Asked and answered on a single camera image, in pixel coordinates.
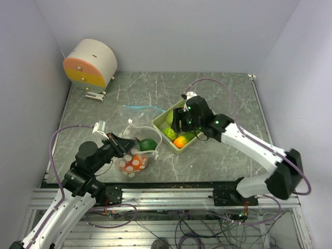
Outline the orange green mango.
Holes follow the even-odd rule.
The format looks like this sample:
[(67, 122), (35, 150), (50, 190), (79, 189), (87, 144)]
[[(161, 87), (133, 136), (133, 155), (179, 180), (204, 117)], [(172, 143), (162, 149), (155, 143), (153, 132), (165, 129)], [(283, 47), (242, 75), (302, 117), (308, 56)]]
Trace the orange green mango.
[(182, 149), (195, 137), (195, 134), (192, 132), (184, 133), (183, 135), (180, 135), (178, 138), (176, 138), (173, 144), (178, 149)]

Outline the dark green avocado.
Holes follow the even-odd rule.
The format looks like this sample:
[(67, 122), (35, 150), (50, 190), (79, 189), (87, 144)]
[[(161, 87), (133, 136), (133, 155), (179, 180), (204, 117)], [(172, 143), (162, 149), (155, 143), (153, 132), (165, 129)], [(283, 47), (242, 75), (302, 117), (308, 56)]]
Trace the dark green avocado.
[(153, 139), (143, 139), (139, 141), (140, 151), (155, 150), (158, 143)]

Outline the clear polka dot zip bag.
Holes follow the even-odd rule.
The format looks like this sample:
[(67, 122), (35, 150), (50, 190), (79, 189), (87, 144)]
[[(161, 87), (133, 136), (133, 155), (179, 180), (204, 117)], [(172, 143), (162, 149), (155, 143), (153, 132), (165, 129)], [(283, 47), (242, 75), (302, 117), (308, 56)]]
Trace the clear polka dot zip bag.
[(144, 171), (149, 163), (158, 159), (162, 135), (153, 127), (136, 126), (132, 119), (129, 119), (128, 123), (120, 137), (135, 139), (137, 144), (117, 161), (117, 166), (125, 176), (133, 178)]

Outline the orange tangerine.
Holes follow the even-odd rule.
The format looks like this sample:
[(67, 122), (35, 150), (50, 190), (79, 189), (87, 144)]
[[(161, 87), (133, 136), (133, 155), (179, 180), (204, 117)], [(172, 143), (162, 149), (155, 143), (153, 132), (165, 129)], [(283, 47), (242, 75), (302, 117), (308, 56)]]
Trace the orange tangerine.
[(141, 154), (125, 155), (124, 158), (119, 161), (119, 168), (122, 172), (134, 173), (144, 170), (147, 164), (147, 156)]

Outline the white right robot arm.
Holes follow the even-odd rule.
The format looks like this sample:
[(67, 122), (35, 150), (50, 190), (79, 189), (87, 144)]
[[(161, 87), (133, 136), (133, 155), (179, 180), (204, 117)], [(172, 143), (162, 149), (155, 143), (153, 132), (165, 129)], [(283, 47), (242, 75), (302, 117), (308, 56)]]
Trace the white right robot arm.
[(184, 106), (173, 110), (175, 132), (201, 132), (207, 139), (230, 145), (258, 162), (265, 175), (239, 178), (229, 192), (229, 201), (242, 204), (247, 198), (271, 194), (287, 200), (303, 178), (300, 153), (275, 147), (242, 129), (232, 118), (215, 114), (206, 100), (194, 92), (182, 95)]

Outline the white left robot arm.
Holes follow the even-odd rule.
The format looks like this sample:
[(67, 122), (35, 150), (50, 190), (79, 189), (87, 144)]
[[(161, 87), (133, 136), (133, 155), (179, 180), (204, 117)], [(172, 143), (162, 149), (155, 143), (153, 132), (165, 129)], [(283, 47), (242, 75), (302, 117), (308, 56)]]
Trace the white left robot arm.
[(138, 143), (137, 139), (124, 139), (108, 133), (103, 145), (82, 143), (75, 161), (64, 176), (57, 195), (41, 220), (22, 240), (11, 248), (61, 248), (73, 227), (93, 206), (106, 200), (106, 186), (95, 173), (113, 158), (124, 157)]

